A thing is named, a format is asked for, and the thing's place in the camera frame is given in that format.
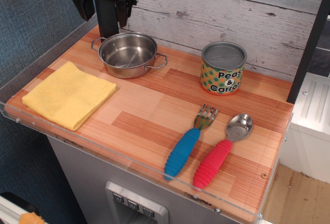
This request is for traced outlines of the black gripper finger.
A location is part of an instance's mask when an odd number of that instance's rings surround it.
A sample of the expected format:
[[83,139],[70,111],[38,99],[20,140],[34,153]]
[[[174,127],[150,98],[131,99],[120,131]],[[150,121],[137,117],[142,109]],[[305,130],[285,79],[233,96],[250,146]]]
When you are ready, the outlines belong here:
[[72,0],[81,18],[89,21],[95,13],[93,0]]
[[118,0],[117,2],[117,15],[120,27],[127,25],[127,20],[130,17],[131,5],[127,0]]

